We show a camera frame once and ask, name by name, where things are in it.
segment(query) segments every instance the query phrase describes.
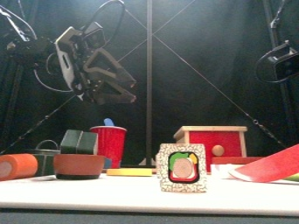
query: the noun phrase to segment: black curtain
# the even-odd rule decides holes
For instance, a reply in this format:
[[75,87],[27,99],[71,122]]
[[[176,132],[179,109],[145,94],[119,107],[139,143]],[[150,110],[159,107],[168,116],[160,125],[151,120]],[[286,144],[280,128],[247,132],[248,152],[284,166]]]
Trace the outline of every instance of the black curtain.
[[[27,21],[37,37],[55,40],[73,26],[79,29],[104,0],[21,1]],[[174,133],[182,126],[247,126],[247,154],[266,156],[284,147],[259,128],[271,130],[287,146],[290,137],[286,105],[279,84],[258,81],[255,65],[272,49],[266,7],[259,0],[162,0],[152,1],[152,86],[148,87],[147,12],[145,0],[124,1],[125,16],[116,39],[107,47],[136,79],[133,104],[93,105],[72,99],[45,119],[37,129],[11,148],[9,152],[32,149],[51,139],[60,143],[67,130],[88,131],[101,125],[105,117],[127,128],[123,163],[136,165],[145,157],[148,88],[152,92],[152,157],[162,143],[174,143]],[[276,14],[280,1],[268,1]],[[17,1],[0,1],[21,16]],[[288,0],[276,27],[279,43],[290,40],[299,50],[298,1]],[[119,8],[109,7],[97,16],[105,35],[113,33]],[[69,99],[72,93],[48,90],[33,70],[17,65],[7,55],[5,31],[1,28],[0,51],[0,119],[1,150]],[[41,81],[67,89],[59,74],[37,69]],[[288,93],[298,127],[298,77],[288,81]]]

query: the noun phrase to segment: orange cylinder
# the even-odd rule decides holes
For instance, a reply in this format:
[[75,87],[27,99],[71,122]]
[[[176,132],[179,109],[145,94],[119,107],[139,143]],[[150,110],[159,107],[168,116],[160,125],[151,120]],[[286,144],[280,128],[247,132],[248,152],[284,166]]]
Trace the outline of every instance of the orange cylinder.
[[11,154],[0,157],[0,181],[25,179],[37,172],[37,160],[32,154]]

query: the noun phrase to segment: yellow sponge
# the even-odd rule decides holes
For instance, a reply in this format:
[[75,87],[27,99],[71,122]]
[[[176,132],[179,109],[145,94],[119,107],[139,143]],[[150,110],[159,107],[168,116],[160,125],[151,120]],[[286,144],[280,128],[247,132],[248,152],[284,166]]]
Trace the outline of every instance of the yellow sponge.
[[120,169],[107,169],[108,176],[137,176],[137,177],[151,177],[154,171],[151,168],[120,168]]

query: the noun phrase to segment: red wooden box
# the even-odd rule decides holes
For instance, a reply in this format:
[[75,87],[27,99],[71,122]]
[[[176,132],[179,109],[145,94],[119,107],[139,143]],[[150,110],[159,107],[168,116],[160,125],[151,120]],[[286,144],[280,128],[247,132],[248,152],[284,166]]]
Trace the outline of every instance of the red wooden box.
[[211,158],[246,157],[247,127],[239,126],[182,126],[174,134],[178,144],[204,144],[207,171],[211,171]]

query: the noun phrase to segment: red plastic cup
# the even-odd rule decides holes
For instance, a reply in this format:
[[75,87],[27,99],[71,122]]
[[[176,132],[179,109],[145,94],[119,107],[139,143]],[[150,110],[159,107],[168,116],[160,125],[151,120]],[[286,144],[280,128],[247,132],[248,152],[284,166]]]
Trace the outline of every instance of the red plastic cup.
[[89,131],[97,133],[97,154],[112,160],[112,169],[119,168],[124,154],[127,129],[115,126],[96,126]]

